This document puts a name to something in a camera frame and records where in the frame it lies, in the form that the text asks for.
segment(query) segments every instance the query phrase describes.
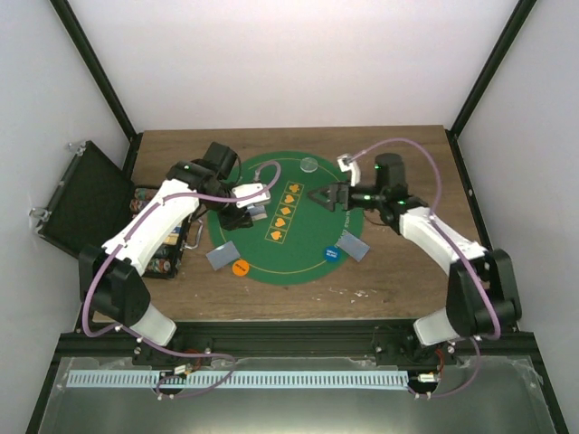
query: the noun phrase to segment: yellow circle line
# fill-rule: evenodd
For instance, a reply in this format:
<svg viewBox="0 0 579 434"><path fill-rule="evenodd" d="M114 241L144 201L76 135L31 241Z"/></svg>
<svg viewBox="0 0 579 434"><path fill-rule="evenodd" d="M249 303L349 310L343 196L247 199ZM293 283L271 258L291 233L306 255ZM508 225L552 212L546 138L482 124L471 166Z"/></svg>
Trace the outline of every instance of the yellow circle line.
<svg viewBox="0 0 579 434"><path fill-rule="evenodd" d="M276 158L274 161L280 161L280 160L291 160L291 161L301 161L299 158ZM257 165L252 165L250 167L250 170L253 169L253 167L257 167L258 165L260 165L262 163L258 163ZM326 167L319 165L318 166L320 169L324 169L326 172L328 172L330 175L334 176L334 178L336 178L337 181L339 181L339 178L337 176L335 176L334 174L332 174L329 170L326 169ZM223 233L223 228L221 226L219 226L219 232L221 233L221 236L223 238L224 242L227 242L227 239L225 238L225 234ZM322 260L319 264L316 264L312 267L309 267L307 269L298 269L297 271L273 271L271 269L262 269L260 267L258 267L257 265L253 265L251 264L249 261L247 262L248 264L250 264L250 267L254 267L255 269L258 269L259 271L264 271L266 273L271 273L271 274L298 274L298 273L303 273L306 271L310 271L311 269L316 269L317 267L319 267L320 265L324 265L327 261L326 260Z"/></svg>

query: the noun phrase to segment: orange disc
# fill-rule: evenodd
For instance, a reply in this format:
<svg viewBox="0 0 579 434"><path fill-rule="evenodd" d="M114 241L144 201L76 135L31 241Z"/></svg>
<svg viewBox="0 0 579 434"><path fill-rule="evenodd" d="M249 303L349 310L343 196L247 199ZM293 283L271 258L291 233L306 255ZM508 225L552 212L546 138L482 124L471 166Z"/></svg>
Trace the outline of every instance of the orange disc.
<svg viewBox="0 0 579 434"><path fill-rule="evenodd" d="M250 272L250 263L245 259L236 260L233 263L232 270L235 276L245 276Z"/></svg>

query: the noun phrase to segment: poker chip rack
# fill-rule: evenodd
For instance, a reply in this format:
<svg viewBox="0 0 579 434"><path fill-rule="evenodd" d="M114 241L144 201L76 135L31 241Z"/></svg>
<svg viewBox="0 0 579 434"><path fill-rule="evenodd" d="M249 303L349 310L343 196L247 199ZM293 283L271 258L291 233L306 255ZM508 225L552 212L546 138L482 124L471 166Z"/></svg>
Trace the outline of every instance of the poker chip rack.
<svg viewBox="0 0 579 434"><path fill-rule="evenodd" d="M38 235L78 258L86 244L101 246L127 226L158 187L135 185L91 141L69 150L74 156L51 200L33 212ZM188 216L157 250L144 277L176 276L190 227Z"/></svg>

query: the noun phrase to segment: black metal frame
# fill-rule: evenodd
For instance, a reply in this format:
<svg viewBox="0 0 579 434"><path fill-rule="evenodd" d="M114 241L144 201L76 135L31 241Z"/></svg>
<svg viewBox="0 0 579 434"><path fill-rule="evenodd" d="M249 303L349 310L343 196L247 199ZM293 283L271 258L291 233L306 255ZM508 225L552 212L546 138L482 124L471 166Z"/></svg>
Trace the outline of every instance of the black metal frame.
<svg viewBox="0 0 579 434"><path fill-rule="evenodd" d="M447 138L480 240L487 247L490 247L489 234L476 196L472 191L469 174L460 153L458 139L535 2L536 0L519 0L460 110L460 114L451 129L447 130ZM51 3L129 140L123 173L127 177L131 177L143 135L142 133L137 134L132 127L127 113L68 1L51 0ZM376 362L381 365L396 364L401 369L408 370L431 369L432 360L410 363L410 361L401 359L399 354L377 351L378 347L386 349L392 347L393 344L400 344L400 339L406 338L412 331L412 322L412 319L249 323L185 322L177 325L176 339L177 342L189 340L197 346L209 345L215 352L232 354L235 357L374 356ZM58 365L63 357L134 356L137 343L129 335L111 333L98 338L88 338L80 333L80 329L77 329L77 332L79 333L61 335L27 432L35 433L40 428ZM543 394L557 432L568 432L533 334L517 331L506 333L499 341L484 341L480 347L483 355L529 356L535 370L543 377ZM456 355L461 354L472 355L473 350L467 344L459 344ZM149 354L148 357L147 362L151 365L163 366L170 363L162 354Z"/></svg>

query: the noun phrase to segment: robotic arm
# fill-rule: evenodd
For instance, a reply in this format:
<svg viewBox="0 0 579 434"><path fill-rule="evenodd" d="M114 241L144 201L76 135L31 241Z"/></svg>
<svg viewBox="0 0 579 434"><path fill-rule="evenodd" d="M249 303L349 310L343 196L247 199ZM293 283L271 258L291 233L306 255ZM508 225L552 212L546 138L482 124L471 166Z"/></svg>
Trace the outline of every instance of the robotic arm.
<svg viewBox="0 0 579 434"><path fill-rule="evenodd" d="M101 248L87 246L82 250L79 256L81 300L87 296L104 260L120 246L98 283L90 308L156 344L167 345L176 325L151 304L141 276L166 236L200 205L216 211L219 223L227 231L252 226L250 208L268 203L271 196L260 183L233 185L225 182L237 158L229 147L213 142L204 158L173 166L153 200L125 229ZM200 193L202 197L194 197L192 193ZM254 194L251 199L243 199ZM229 202L210 201L203 196Z"/></svg>
<svg viewBox="0 0 579 434"><path fill-rule="evenodd" d="M414 332L421 344L433 345L492 332L489 311L459 255L432 226L427 203L408 193L402 158L397 154L377 156L372 185L358 184L360 169L350 155L340 156L337 162L343 172L351 172L349 183L321 187L309 192L309 198L332 212L337 203L345 211L355 208L378 210L384 225L419 246L449 277L446 307L414 323ZM514 324L521 317L521 308L508 254L503 250L488 251L438 218L436 221L487 286L486 294L500 324Z"/></svg>

